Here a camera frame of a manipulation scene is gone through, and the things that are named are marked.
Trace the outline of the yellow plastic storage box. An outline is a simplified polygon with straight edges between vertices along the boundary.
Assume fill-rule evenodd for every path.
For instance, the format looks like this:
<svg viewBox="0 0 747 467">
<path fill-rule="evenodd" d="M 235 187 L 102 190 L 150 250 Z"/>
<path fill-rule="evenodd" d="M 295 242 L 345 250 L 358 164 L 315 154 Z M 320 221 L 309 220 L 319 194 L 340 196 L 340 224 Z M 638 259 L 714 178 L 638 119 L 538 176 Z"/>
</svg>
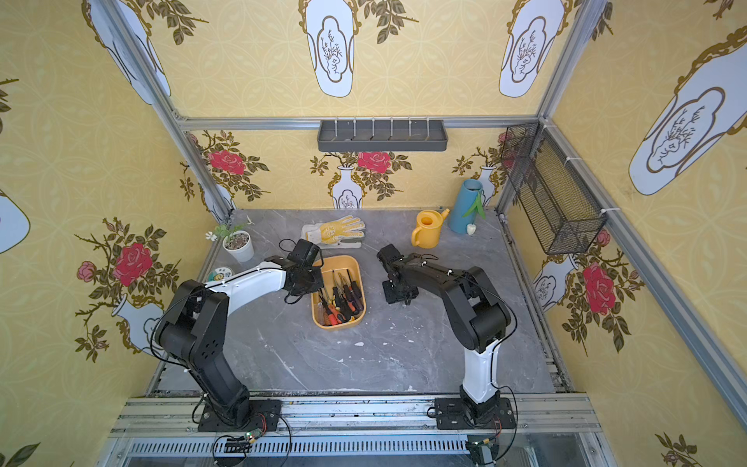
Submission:
<svg viewBox="0 0 747 467">
<path fill-rule="evenodd" d="M 356 259 L 338 255 L 317 260 L 323 286 L 311 295 L 314 324 L 327 331 L 344 330 L 360 324 L 366 314 L 362 276 Z"/>
</svg>

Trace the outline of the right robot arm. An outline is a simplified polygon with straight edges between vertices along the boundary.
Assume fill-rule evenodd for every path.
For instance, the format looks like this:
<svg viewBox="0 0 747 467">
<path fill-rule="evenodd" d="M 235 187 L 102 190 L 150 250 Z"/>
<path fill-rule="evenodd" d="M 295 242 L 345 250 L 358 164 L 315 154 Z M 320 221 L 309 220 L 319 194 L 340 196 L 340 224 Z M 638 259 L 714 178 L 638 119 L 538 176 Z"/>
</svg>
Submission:
<svg viewBox="0 0 747 467">
<path fill-rule="evenodd" d="M 377 258 L 387 273 L 382 283 L 387 303 L 410 305 L 422 290 L 440 298 L 453 335 L 464 348 L 458 402 L 451 410 L 439 402 L 437 417 L 460 414 L 465 425 L 479 427 L 507 414 L 496 381 L 497 355 L 513 333 L 515 313 L 486 272 L 478 267 L 446 268 L 424 254 L 404 255 L 392 244 L 381 248 Z"/>
</svg>

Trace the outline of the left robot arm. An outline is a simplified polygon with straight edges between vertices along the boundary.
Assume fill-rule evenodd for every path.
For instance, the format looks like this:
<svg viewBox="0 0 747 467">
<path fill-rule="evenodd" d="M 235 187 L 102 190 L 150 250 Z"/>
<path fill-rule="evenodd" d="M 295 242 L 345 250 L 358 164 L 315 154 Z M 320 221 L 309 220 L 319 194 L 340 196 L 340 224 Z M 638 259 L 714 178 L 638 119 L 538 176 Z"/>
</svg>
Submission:
<svg viewBox="0 0 747 467">
<path fill-rule="evenodd" d="M 276 430 L 281 402 L 254 402 L 224 355 L 229 316 L 260 297 L 284 291 L 300 299 L 323 286 L 319 246 L 300 239 L 285 257 L 266 258 L 229 279 L 183 282 L 156 326 L 153 339 L 186 367 L 204 395 L 200 432 L 239 431 L 257 422 Z"/>
</svg>

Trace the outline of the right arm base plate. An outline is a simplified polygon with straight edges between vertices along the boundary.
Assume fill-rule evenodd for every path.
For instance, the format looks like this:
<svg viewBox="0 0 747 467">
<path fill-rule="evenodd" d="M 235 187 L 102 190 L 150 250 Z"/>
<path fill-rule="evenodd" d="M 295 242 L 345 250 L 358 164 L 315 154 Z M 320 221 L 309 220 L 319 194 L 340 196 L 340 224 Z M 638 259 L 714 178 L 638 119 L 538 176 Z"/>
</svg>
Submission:
<svg viewBox="0 0 747 467">
<path fill-rule="evenodd" d="M 492 398 L 475 404 L 469 399 L 440 398 L 427 409 L 426 416 L 436 420 L 439 430 L 515 429 L 516 412 L 508 398 Z"/>
</svg>

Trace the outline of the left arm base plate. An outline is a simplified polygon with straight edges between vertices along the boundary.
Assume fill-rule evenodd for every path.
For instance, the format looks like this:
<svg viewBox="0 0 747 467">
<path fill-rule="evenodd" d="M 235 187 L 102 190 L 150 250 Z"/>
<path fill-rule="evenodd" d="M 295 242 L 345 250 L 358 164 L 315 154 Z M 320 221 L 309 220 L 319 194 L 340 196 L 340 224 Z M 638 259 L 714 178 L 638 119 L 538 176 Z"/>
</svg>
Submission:
<svg viewBox="0 0 747 467">
<path fill-rule="evenodd" d="M 207 403 L 198 423 L 200 433 L 248 432 L 259 428 L 274 432 L 281 415 L 282 402 L 276 399 L 243 400 L 225 411 Z"/>
</svg>

